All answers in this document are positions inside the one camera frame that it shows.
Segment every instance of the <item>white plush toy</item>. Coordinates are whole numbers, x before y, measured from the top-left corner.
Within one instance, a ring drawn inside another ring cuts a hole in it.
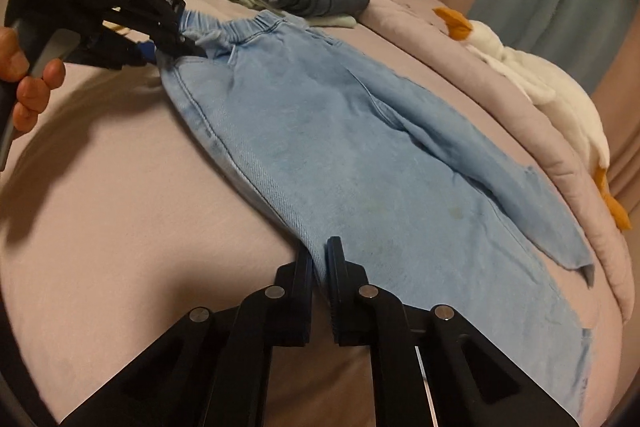
[[[589,95],[571,76],[536,55],[504,46],[489,26],[469,21],[446,7],[433,10],[444,20],[449,37],[505,76],[535,105],[578,154],[593,177],[620,230],[631,228],[626,210],[609,194],[609,142]]]

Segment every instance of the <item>human hand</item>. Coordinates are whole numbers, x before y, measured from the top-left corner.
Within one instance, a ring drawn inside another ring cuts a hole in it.
[[[0,80],[20,82],[16,91],[14,127],[20,133],[31,131],[38,122],[38,115],[49,105],[51,89],[62,86],[65,65],[58,58],[44,68],[42,78],[25,76],[29,63],[18,44],[18,35],[11,28],[0,27]]]

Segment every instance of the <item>denim pants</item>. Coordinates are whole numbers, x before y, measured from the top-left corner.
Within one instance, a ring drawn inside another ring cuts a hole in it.
[[[543,175],[301,19],[186,12],[182,31],[208,57],[159,54],[172,102],[238,191],[305,243],[321,282],[339,235],[371,283],[408,305],[454,306],[579,416],[590,332],[532,245],[567,269],[593,266]]]

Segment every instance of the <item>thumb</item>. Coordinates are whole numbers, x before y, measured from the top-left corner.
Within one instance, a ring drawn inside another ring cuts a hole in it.
[[[18,35],[11,28],[0,28],[0,79],[21,80],[29,69],[29,61],[18,44]]]

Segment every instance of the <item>metal pivot screw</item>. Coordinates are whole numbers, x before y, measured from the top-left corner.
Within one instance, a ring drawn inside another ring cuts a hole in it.
[[[189,318],[193,322],[204,322],[209,318],[209,310],[206,308],[196,308],[191,310]]]
[[[453,309],[445,305],[438,306],[435,313],[436,317],[442,319],[443,321],[448,321],[449,319],[453,318],[453,315],[455,315]]]
[[[372,299],[378,295],[378,288],[372,284],[364,284],[358,288],[358,293],[364,298]]]
[[[284,288],[282,286],[269,286],[264,294],[270,299],[279,299],[284,297]]]

